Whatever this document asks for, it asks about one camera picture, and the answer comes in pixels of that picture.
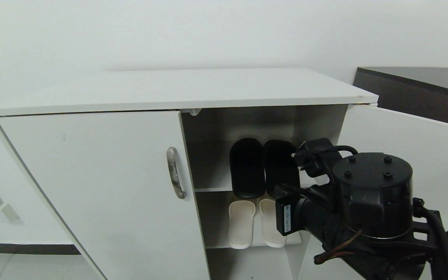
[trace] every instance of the label sticker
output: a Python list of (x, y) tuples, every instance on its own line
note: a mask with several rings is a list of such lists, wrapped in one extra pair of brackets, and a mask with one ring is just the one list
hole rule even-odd
[(284, 206), (285, 233), (291, 231), (291, 213), (290, 205)]

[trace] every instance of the electrical cord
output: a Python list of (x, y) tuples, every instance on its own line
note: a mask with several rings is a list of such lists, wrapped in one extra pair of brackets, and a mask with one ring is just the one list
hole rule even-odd
[(311, 149), (311, 150), (299, 150), (294, 153), (295, 156), (313, 156), (315, 154), (324, 154), (325, 152), (333, 151), (348, 151), (352, 154), (359, 154), (359, 152), (354, 148), (347, 145), (331, 146), (321, 149)]
[(419, 214), (426, 218), (430, 226), (432, 227), (434, 233), (437, 235), (437, 241), (439, 247), (442, 250), (443, 258), (445, 261), (446, 270), (448, 273), (448, 236), (443, 228), (441, 220), (432, 211), (426, 209), (425, 207), (419, 208)]
[(329, 261), (330, 259), (336, 259), (337, 257), (343, 257), (343, 256), (355, 254), (354, 252), (350, 252), (350, 251), (339, 252), (339, 250), (347, 247), (350, 243), (352, 243), (361, 234), (362, 234), (362, 229), (359, 229), (357, 231), (357, 233), (354, 234), (354, 236), (352, 236), (347, 241), (341, 243), (340, 245), (334, 247), (331, 250), (327, 250), (326, 252), (316, 255), (314, 257), (314, 264), (323, 264), (324, 262)]

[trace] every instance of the open cabinet door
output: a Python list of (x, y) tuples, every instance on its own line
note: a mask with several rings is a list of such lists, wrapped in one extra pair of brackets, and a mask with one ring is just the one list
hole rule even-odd
[(0, 117), (0, 128), (105, 279), (209, 279), (179, 112)]
[(368, 105), (350, 105), (338, 145), (384, 152), (413, 168), (413, 196), (441, 213), (448, 230), (448, 124)]

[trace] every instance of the metal handle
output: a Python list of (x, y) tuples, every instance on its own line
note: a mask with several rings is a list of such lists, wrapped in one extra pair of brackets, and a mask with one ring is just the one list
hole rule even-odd
[(169, 165), (170, 180), (172, 181), (172, 187), (176, 192), (177, 197), (184, 199), (184, 192), (181, 189), (181, 183), (179, 182), (179, 175), (177, 174), (176, 166), (176, 153), (177, 150), (174, 147), (167, 149), (167, 165)]

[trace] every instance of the shoe cabinet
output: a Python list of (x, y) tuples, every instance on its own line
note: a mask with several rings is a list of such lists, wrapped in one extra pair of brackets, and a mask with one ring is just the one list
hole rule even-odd
[(339, 259), (315, 266), (308, 232), (266, 246), (258, 216), (252, 245), (230, 248), (229, 149), (326, 137), (393, 154), (447, 227), (448, 124), (376, 102), (304, 68), (105, 72), (2, 104), (0, 138), (106, 280), (359, 279)]

